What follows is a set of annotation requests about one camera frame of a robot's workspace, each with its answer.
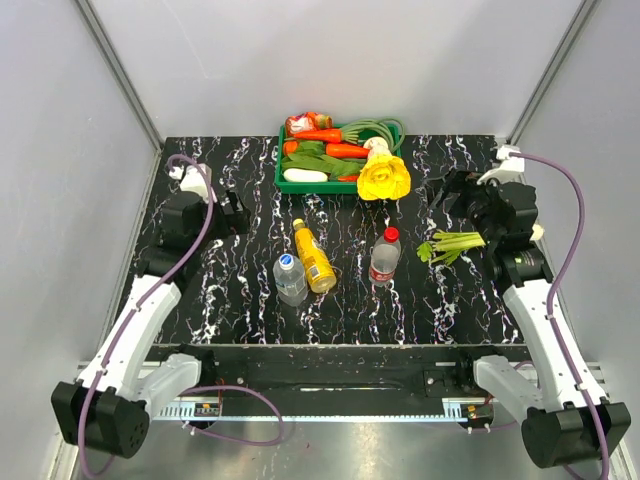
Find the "red label water bottle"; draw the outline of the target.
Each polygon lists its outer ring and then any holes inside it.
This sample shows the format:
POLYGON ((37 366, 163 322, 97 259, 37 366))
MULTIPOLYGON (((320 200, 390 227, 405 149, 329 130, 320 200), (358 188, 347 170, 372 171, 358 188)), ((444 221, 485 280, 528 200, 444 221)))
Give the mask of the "red label water bottle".
POLYGON ((369 266, 369 279, 377 286, 386 285, 393 279, 401 256, 400 233, 399 240, 394 243, 386 242, 383 235, 374 244, 369 266))

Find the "red bottle cap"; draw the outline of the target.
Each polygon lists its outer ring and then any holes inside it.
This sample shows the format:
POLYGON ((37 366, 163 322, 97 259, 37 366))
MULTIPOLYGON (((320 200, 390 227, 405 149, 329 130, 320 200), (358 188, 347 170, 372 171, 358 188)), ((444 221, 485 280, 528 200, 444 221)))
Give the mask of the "red bottle cap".
POLYGON ((386 242, 394 243, 399 240, 399 231, 395 227, 388 227, 384 231, 383 238, 386 242))

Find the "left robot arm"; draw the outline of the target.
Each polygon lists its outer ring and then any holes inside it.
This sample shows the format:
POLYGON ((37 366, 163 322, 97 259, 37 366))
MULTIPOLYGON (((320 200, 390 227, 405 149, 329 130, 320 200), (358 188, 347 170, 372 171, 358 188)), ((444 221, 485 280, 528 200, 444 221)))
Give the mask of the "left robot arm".
POLYGON ((214 356, 181 344, 146 377, 143 363, 168 316, 195 278, 214 240, 248 232, 251 213, 235 192, 207 203, 194 192, 171 195, 144 251, 129 298, 104 344, 73 382, 53 390, 51 404, 64 441, 130 458, 151 420, 186 390, 205 395, 217 381, 214 356))

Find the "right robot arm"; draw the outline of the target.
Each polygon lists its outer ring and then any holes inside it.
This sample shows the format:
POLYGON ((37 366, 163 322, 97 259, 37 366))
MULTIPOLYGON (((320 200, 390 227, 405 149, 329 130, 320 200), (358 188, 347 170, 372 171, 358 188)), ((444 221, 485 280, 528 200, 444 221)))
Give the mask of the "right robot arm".
POLYGON ((483 355, 456 369, 457 388, 469 396, 484 390, 502 404, 536 466, 607 463, 631 416, 595 380, 562 315, 553 289, 557 278, 533 239, 535 188, 464 170, 451 170, 425 187, 430 207, 453 196, 450 215, 480 234, 485 271, 523 333, 538 378, 532 384, 505 357, 483 355))

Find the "blue label water bottle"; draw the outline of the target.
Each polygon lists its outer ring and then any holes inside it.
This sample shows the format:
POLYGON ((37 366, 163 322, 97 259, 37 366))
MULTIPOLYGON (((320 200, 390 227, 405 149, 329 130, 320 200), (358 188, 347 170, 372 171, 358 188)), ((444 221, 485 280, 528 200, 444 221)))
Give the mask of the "blue label water bottle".
POLYGON ((301 261, 292 254, 282 254, 274 264, 273 275, 280 299, 292 307, 301 305, 308 294, 305 270, 301 261))

